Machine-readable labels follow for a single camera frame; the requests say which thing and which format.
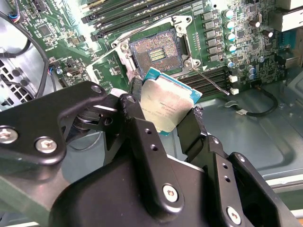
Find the black cable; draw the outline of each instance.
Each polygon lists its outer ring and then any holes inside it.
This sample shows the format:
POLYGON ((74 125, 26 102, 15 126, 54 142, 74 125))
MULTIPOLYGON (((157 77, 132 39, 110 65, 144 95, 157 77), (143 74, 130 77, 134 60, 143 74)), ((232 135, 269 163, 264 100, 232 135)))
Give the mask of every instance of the black cable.
POLYGON ((24 48, 19 51, 18 53, 0 53, 0 58, 16 58, 17 56, 23 55, 26 51, 28 51, 29 47, 31 45, 30 40, 27 40, 27 43, 25 44, 24 48))
POLYGON ((4 81, 4 83, 6 85, 15 85, 15 86, 18 86, 18 87, 22 88, 23 90, 25 90, 28 93, 28 95, 32 99, 35 99, 35 96, 25 86, 23 86, 22 84, 19 84, 19 83, 16 83, 16 82, 12 82, 12 81, 4 81))
POLYGON ((50 68, 48 71, 49 76, 51 77, 52 80, 52 84, 53 84, 53 91, 57 91, 57 87, 56 87, 56 82, 55 82, 55 78, 53 76, 53 68, 50 68))
MULTIPOLYGON (((269 110, 266 110, 264 112, 261 112, 261 113, 247 112, 246 115, 250 116, 250 117, 265 117, 265 116, 269 115, 270 113, 274 112, 279 106, 279 102, 276 99, 276 97, 273 94, 269 93, 268 91, 264 90, 261 87, 255 87, 255 89, 262 92, 265 96, 270 98, 273 101, 273 105, 269 110)), ((234 108, 236 111, 242 110, 242 108, 239 107, 238 105, 233 105, 232 108, 234 108)))
POLYGON ((47 79, 47 72, 48 72, 48 67, 49 67, 49 62, 48 58, 45 54, 45 51, 41 48, 41 46, 34 40, 29 33, 22 27, 20 24, 14 24, 10 18, 4 14, 3 12, 0 12, 0 17, 5 19, 6 21, 10 22, 13 26, 16 27, 25 37, 35 46, 35 48, 38 50, 39 54, 41 55, 43 62, 44 62, 44 68, 43 68, 43 73, 40 81, 40 85, 36 94, 36 98, 39 98, 43 95, 44 90, 45 90, 45 85, 46 85, 46 79, 47 79))

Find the motherboard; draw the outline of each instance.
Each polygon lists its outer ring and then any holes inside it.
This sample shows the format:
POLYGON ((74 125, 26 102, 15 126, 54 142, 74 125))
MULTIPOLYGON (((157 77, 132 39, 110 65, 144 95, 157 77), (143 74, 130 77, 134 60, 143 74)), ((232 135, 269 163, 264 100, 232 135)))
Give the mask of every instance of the motherboard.
MULTIPOLYGON (((6 0, 12 9, 14 0, 6 0)), ((150 67, 203 93, 233 95, 301 65, 296 29, 270 25, 276 0, 20 0, 20 23, 63 87, 85 80, 129 89, 150 67)))

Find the black plastic part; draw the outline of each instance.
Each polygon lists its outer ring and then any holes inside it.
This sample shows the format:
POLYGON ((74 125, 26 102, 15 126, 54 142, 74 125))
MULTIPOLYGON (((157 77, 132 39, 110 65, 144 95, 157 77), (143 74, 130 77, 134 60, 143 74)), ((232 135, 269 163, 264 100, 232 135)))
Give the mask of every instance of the black plastic part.
POLYGON ((146 211, 142 198, 149 196, 148 192, 140 187, 135 162, 127 156, 63 191, 52 208, 49 227, 210 227, 203 172, 168 161, 186 197, 184 209, 175 220, 161 224, 146 211))
POLYGON ((244 213, 254 226, 302 227, 244 155, 233 152, 228 159, 238 179, 244 213))
POLYGON ((228 207, 232 207, 242 220, 238 226, 247 226, 232 164, 226 160, 227 155, 220 141, 207 134, 202 121, 202 109, 192 109, 177 126, 177 130, 182 152, 188 155, 187 161, 203 168, 207 174, 205 202, 209 209, 209 222, 213 226, 233 226, 226 212, 228 207))
POLYGON ((145 120, 138 100, 134 96, 120 96, 120 103, 126 119, 126 130, 131 131, 132 151, 144 189, 145 206, 160 222, 174 220, 184 207, 184 196, 176 176, 169 164, 166 152, 152 122, 145 120), (178 193, 178 200, 170 202, 163 193, 165 185, 172 186, 178 193))
POLYGON ((18 139, 10 144, 0 144, 0 158, 19 160, 34 166, 51 166, 60 163, 66 152, 62 127, 68 133, 74 118, 88 106, 96 105, 105 99, 106 91, 94 92, 92 82, 83 82, 72 87, 46 95, 0 113, 0 126, 17 131, 18 139), (35 148, 42 137, 48 137, 57 144, 57 149, 45 154, 35 148))

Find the capacitor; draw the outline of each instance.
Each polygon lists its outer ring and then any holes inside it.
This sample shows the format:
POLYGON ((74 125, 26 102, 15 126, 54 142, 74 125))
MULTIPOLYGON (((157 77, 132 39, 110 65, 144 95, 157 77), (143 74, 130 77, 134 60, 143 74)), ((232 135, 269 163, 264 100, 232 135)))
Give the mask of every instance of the capacitor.
POLYGON ((223 12, 223 16, 228 18, 228 19, 232 19, 233 18, 233 11, 230 9, 227 9, 223 12))
POLYGON ((254 73, 252 73, 252 74, 251 74, 251 73, 248 73, 248 74, 247 74, 247 78, 250 79, 250 80, 255 79, 255 77, 256 77, 256 75, 255 75, 254 73))
POLYGON ((260 24, 262 24, 262 14, 258 14, 257 15, 257 21, 260 23, 260 24))
POLYGON ((225 23, 225 27, 228 29, 233 29, 235 27, 235 23, 233 23, 232 21, 226 21, 225 23))
POLYGON ((231 32, 227 33, 225 37, 226 37, 226 39, 228 39, 229 41, 235 41, 235 39, 236 39, 235 34, 234 34, 234 33, 231 33, 231 32))
POLYGON ((256 72, 256 69, 252 65, 249 65, 246 70, 249 74, 254 74, 256 72))
POLYGON ((229 52, 235 52, 237 48, 236 48, 235 45, 230 44, 230 45, 227 46, 226 49, 227 49, 229 52))
POLYGON ((252 27, 260 27, 261 23, 255 20, 250 21, 250 26, 252 27))
POLYGON ((265 58, 263 56, 258 58, 258 62, 263 63, 265 61, 265 58))
POLYGON ((273 32, 270 32, 270 31, 267 31, 267 30, 264 30, 264 31, 262 32, 262 34, 263 34, 265 37, 267 37, 267 38, 271 38, 271 37, 273 37, 273 35, 274 35, 273 32))
POLYGON ((60 68, 57 68, 57 69, 56 69, 56 73, 57 73, 58 75, 61 75, 61 74, 63 74, 63 70, 60 69, 60 68))
POLYGON ((228 59, 228 60, 226 60, 226 65, 227 65, 228 68, 232 68, 233 67, 233 62, 230 59, 228 59))

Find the white connector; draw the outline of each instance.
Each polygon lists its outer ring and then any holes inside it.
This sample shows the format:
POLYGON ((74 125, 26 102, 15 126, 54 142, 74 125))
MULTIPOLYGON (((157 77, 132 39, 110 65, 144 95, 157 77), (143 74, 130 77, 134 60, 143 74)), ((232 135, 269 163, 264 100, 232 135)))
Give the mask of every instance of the white connector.
POLYGON ((239 93, 239 89, 237 89, 237 88, 231 88, 231 94, 232 95, 237 95, 239 93))
POLYGON ((231 83, 235 83, 235 82, 238 81, 238 77, 237 77, 237 76, 229 76, 228 79, 229 79, 229 81, 230 81, 231 83))

